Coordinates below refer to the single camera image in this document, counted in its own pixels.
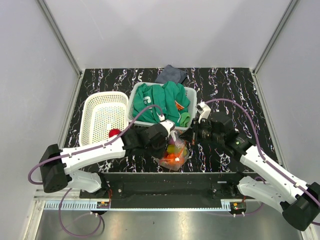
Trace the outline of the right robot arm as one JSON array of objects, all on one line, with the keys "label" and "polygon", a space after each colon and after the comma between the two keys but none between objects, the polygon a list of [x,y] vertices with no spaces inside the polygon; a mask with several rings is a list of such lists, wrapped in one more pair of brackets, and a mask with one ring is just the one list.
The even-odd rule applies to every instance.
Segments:
[{"label": "right robot arm", "polygon": [[223,112],[213,119],[194,118],[181,138],[195,145],[207,142],[237,162],[249,167],[267,181],[259,182],[248,175],[227,185],[228,195],[254,198],[280,212],[295,229],[305,231],[320,213],[320,185],[311,184],[288,172],[266,155],[252,139],[238,132]]}]

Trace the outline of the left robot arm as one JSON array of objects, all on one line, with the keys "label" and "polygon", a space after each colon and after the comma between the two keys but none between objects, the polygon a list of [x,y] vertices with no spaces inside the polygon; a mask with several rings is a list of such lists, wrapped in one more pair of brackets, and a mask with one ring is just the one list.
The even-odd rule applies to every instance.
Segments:
[{"label": "left robot arm", "polygon": [[59,149],[56,144],[50,145],[39,162],[43,190],[55,193],[73,188],[103,198],[108,193],[106,181],[98,173],[84,172],[82,168],[131,155],[161,159],[174,128],[172,121],[165,120],[150,127],[126,128],[105,142],[83,147]]}]

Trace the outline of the red fake round fruit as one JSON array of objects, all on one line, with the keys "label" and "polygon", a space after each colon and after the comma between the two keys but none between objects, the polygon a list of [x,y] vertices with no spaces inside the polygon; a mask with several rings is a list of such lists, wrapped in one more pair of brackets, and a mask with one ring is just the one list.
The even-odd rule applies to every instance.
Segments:
[{"label": "red fake round fruit", "polygon": [[108,132],[108,137],[112,138],[113,136],[117,136],[120,133],[121,133],[121,130],[119,130],[117,128],[113,128]]}]

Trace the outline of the clear zip top bag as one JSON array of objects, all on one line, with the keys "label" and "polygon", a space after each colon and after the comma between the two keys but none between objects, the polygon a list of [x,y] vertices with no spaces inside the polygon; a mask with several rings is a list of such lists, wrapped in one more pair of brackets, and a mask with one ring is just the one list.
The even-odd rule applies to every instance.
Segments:
[{"label": "clear zip top bag", "polygon": [[168,145],[163,158],[153,158],[160,166],[171,171],[178,171],[189,157],[186,141],[180,138],[181,131],[173,131],[170,134]]}]

